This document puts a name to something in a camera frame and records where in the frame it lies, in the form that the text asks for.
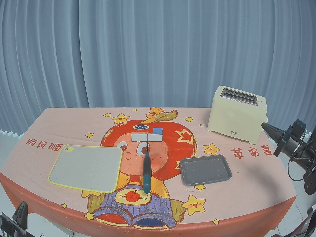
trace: blue curtain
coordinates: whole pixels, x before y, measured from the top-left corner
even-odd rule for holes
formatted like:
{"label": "blue curtain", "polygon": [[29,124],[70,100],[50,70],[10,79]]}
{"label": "blue curtain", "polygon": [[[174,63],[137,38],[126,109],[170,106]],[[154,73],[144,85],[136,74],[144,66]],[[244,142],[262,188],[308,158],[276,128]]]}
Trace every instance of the blue curtain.
{"label": "blue curtain", "polygon": [[316,0],[0,0],[0,129],[49,107],[211,107],[316,123]]}

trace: red apple illustration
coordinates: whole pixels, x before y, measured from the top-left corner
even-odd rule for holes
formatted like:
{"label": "red apple illustration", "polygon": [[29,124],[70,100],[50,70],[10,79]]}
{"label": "red apple illustration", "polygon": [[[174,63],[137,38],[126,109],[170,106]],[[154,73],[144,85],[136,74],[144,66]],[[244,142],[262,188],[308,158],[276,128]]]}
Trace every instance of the red apple illustration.
{"label": "red apple illustration", "polygon": [[140,195],[137,193],[137,191],[134,191],[134,192],[130,191],[126,193],[125,199],[128,202],[136,202],[140,199]]}

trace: metal baking tray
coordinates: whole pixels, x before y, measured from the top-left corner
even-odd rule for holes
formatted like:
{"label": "metal baking tray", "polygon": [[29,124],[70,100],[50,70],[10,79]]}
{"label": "metal baking tray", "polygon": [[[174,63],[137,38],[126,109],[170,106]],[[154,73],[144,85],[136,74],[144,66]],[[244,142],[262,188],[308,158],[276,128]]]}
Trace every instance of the metal baking tray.
{"label": "metal baking tray", "polygon": [[232,177],[223,155],[184,158],[180,161],[180,168],[186,185],[222,182]]}

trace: printed tablecloth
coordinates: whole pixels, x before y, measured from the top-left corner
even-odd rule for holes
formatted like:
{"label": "printed tablecloth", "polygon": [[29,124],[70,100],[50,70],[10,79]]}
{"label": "printed tablecloth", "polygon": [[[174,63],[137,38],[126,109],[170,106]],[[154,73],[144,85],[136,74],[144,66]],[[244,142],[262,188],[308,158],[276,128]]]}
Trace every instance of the printed tablecloth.
{"label": "printed tablecloth", "polygon": [[[72,231],[104,236],[265,236],[277,227],[296,193],[266,134],[256,145],[208,132],[210,108],[49,108],[7,158],[0,182],[15,207],[21,201]],[[133,142],[135,132],[163,129],[161,142]],[[49,172],[65,144],[119,146],[117,189],[111,194],[50,184]],[[152,189],[142,191],[146,150]],[[231,179],[186,186],[180,160],[221,154]],[[93,171],[91,159],[83,172]]]}

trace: cutting board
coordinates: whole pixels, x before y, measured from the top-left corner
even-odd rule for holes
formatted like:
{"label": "cutting board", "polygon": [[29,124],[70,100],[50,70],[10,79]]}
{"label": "cutting board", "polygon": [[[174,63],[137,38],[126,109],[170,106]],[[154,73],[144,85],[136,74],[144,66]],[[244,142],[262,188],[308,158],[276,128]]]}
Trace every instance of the cutting board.
{"label": "cutting board", "polygon": [[112,193],[116,189],[122,154],[119,147],[65,145],[48,181],[82,191]]}

